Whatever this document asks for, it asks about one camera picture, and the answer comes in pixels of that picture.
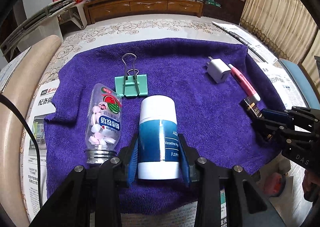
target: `white phone charger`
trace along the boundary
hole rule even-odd
[[[210,59],[210,62],[207,62],[208,74],[217,84],[224,82],[231,73],[231,69],[219,58],[213,59],[210,56],[208,58]]]

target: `metal screw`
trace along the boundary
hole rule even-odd
[[[197,159],[197,161],[198,161],[199,163],[201,163],[201,164],[207,163],[207,159],[206,159],[206,158],[203,158],[203,157],[199,157],[199,158]]]
[[[242,172],[242,170],[243,170],[242,166],[235,166],[233,169],[234,169],[234,171],[236,171],[238,173]]]
[[[83,166],[79,165],[79,166],[75,166],[74,170],[76,172],[81,172],[83,170]]]
[[[120,158],[117,158],[117,157],[111,158],[111,159],[110,159],[110,162],[111,162],[112,164],[118,164],[118,163],[120,162]]]

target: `binder clip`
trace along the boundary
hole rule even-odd
[[[124,57],[127,55],[134,56],[132,62],[132,69],[127,71],[127,64],[124,61]],[[116,93],[121,97],[133,97],[133,96],[147,96],[148,95],[148,85],[147,85],[147,75],[138,75],[139,70],[134,68],[134,62],[137,56],[132,53],[127,53],[121,57],[124,63],[124,76],[115,77]]]

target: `newspaper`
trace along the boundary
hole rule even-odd
[[[222,23],[216,23],[212,21],[212,23],[219,28],[224,29],[228,33],[234,33],[238,35],[240,38],[239,40],[247,45],[254,53],[256,53],[262,60],[269,64],[274,64],[278,58],[274,56],[274,54],[269,51],[268,48],[266,48],[258,39],[250,35],[250,33],[247,33],[246,31],[242,30],[236,25],[233,24],[222,24]]]
[[[307,107],[299,89],[284,69],[268,63],[257,63],[257,65],[270,79],[286,109],[291,109],[292,106]],[[295,126],[295,130],[308,132],[297,126]]]
[[[224,189],[220,191],[221,227],[227,227],[227,208]],[[123,227],[193,227],[197,202],[179,207],[163,215],[121,214]],[[94,227],[94,213],[90,215],[90,227]]]
[[[51,103],[51,99],[59,86],[59,82],[59,80],[54,80],[39,88],[28,120],[28,125],[36,138],[40,151],[40,182],[43,203],[47,200],[47,148],[44,137],[44,117],[55,112],[55,107]],[[25,196],[25,206],[28,212],[28,217],[29,220],[32,221],[40,210],[40,207],[38,197],[36,149],[28,134],[26,134],[25,137],[23,154],[23,193]]]
[[[11,75],[14,70],[17,68],[19,63],[25,57],[25,55],[29,52],[31,47],[23,51],[20,55],[18,55],[15,59],[13,59],[10,63],[8,63],[4,68],[0,71],[0,93],[3,92],[5,86],[7,85]]]

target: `purple towel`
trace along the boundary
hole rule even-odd
[[[50,196],[76,165],[85,165],[84,133],[91,91],[96,83],[115,88],[122,76],[121,56],[137,55],[136,68],[148,76],[148,93],[166,95],[176,105],[179,133],[199,154],[219,166],[241,165],[253,174],[279,154],[278,146],[260,146],[251,120],[239,105],[245,92],[230,75],[216,84],[206,73],[208,56],[238,68],[261,97],[259,107],[284,110],[271,82],[241,44],[166,38],[114,44],[77,54],[59,72],[52,103],[56,112],[44,124],[47,143],[47,190]],[[116,151],[138,131],[140,98],[123,98],[122,135]],[[161,214],[196,201],[181,179],[137,181],[120,190],[121,212]]]

